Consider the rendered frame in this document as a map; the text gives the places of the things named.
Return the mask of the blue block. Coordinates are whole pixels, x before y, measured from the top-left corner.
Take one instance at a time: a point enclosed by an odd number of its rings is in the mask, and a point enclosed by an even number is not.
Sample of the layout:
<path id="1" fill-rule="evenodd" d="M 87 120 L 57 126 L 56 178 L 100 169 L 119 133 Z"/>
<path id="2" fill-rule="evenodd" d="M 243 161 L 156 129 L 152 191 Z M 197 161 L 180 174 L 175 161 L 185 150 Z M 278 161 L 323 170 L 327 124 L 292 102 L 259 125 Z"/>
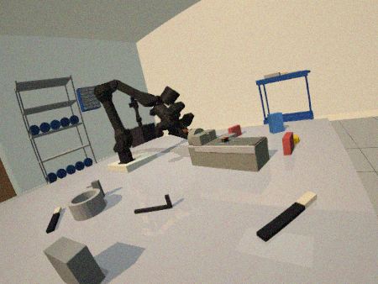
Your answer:
<path id="1" fill-rule="evenodd" d="M 276 134 L 285 131 L 282 113 L 267 114 L 270 133 Z"/>

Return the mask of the yellow short cylinder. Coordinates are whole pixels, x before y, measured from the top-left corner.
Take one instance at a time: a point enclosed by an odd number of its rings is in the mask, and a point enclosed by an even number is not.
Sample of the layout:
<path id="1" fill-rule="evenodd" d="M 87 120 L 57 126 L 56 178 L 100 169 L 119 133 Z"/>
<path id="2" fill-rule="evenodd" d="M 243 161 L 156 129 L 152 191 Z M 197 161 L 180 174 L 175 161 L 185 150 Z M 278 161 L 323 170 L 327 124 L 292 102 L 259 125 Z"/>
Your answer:
<path id="1" fill-rule="evenodd" d="M 294 140 L 294 145 L 299 143 L 299 137 L 298 136 L 294 135 L 293 140 Z"/>

